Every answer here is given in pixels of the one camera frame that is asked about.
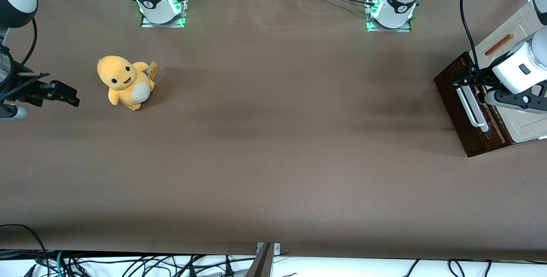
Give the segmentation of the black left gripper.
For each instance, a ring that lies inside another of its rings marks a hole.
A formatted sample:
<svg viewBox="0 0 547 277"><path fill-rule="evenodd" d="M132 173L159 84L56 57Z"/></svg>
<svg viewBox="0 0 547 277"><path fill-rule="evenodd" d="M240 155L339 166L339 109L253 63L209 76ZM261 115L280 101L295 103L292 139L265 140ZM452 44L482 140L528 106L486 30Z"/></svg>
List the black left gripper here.
<svg viewBox="0 0 547 277"><path fill-rule="evenodd" d="M470 87L487 87L487 92L500 90L501 82L494 74L494 66L498 65L499 60L494 60L485 68L479 68L479 65L471 61L473 69L460 69L459 80L452 82L452 90Z"/></svg>

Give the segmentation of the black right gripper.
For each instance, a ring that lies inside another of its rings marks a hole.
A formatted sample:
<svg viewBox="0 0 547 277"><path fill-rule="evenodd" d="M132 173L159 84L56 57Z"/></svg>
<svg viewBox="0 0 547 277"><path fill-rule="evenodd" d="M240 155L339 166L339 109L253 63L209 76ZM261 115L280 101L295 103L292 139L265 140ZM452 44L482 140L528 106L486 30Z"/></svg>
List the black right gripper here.
<svg viewBox="0 0 547 277"><path fill-rule="evenodd" d="M48 90L41 88L44 83L39 80L49 75L50 73L34 73L17 62L10 63L10 70L1 82L1 103L3 104L6 100L19 100L41 107L43 100L56 100L72 107L79 107L80 99L77 98L77 90L65 83L52 80L51 94Z"/></svg>

